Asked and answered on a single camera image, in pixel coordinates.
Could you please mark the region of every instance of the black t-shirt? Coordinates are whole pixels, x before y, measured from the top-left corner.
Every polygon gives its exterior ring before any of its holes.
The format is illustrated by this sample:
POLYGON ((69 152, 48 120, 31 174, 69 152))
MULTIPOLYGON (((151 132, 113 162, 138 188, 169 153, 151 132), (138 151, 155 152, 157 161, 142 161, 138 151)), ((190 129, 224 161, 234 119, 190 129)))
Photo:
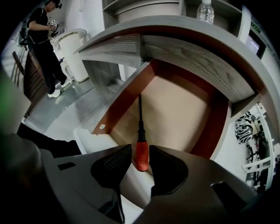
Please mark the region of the black t-shirt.
MULTIPOLYGON (((29 23, 32 21, 36 21, 37 24, 41 24, 44 26, 48 25, 48 16, 47 12, 42 9, 38 8, 36 9, 30 16, 27 27, 29 26, 29 23)), ((28 35, 31 37, 34 43, 40 43, 48 39, 48 33, 49 31, 45 30, 40 30, 40 31, 35 31, 35 30, 29 30, 28 35)))

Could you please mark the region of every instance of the open drawer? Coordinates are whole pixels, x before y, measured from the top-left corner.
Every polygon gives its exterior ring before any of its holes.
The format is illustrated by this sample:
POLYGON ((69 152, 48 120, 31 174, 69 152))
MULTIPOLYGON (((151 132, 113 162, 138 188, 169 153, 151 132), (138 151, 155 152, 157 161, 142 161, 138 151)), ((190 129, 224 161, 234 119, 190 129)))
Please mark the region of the open drawer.
POLYGON ((135 148, 139 94, 149 145, 204 158, 216 154, 231 117, 229 100, 197 75, 159 60, 144 63, 123 84, 93 134, 110 134, 117 144, 135 148))

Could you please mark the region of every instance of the screwdriver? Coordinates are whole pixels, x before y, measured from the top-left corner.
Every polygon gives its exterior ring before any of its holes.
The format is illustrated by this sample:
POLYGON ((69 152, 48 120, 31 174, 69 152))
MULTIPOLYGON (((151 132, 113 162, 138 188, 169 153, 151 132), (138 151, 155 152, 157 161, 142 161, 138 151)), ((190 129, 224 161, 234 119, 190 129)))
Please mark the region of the screwdriver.
POLYGON ((149 147, 145 139, 144 123, 142 120, 142 101, 139 94, 139 130, 138 141, 136 145, 136 169, 138 171, 146 171, 149 168, 149 147))

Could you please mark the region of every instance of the black cloth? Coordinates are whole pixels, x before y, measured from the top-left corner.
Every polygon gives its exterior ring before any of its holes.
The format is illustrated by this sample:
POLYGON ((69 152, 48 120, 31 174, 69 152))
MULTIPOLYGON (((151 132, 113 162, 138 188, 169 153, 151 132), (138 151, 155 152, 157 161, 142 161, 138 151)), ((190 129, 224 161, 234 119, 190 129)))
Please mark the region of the black cloth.
POLYGON ((42 68, 48 94, 52 94, 56 88, 55 78, 58 79, 62 85, 67 78, 61 70, 60 63, 53 52, 53 46, 49 40, 40 44, 34 44, 29 38, 28 48, 34 52, 42 68))
POLYGON ((54 158, 81 155, 81 151, 76 141, 72 140, 70 142, 66 142, 51 139, 32 130, 23 123, 20 124, 17 135, 34 142, 39 149, 49 150, 54 158))
MULTIPOLYGON (((47 12, 42 9, 38 8, 36 9, 30 16, 27 27, 29 27, 29 23, 32 21, 36 21, 37 24, 41 24, 44 26, 48 25, 48 16, 47 12)), ((43 41, 46 41, 48 39, 48 33, 49 31, 41 30, 41 31, 35 31, 35 30, 29 30, 28 35, 31 37, 34 43, 40 43, 43 41)))

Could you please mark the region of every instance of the person's hand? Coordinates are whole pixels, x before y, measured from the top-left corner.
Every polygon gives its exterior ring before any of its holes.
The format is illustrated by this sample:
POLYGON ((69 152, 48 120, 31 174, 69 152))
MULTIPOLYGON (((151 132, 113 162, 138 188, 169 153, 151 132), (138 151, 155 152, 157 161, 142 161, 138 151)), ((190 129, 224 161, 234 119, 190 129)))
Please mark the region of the person's hand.
POLYGON ((50 29, 50 31, 54 31, 56 29, 56 27, 53 25, 49 25, 49 29, 50 29))

